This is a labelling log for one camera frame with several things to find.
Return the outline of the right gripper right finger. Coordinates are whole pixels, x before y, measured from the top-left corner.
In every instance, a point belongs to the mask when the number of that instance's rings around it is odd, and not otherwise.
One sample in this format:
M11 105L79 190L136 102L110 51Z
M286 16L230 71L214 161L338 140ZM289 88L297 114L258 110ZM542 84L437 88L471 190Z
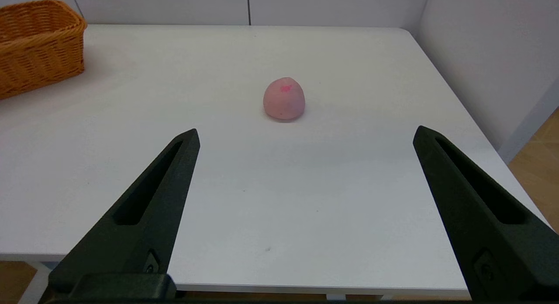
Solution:
M557 302L558 234L441 133L413 146L471 298Z

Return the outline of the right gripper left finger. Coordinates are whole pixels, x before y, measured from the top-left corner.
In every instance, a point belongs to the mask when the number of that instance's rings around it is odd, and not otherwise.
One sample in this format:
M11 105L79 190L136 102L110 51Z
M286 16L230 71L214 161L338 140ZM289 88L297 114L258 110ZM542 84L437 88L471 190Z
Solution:
M200 139L176 136L48 276L52 302L172 302L170 258Z

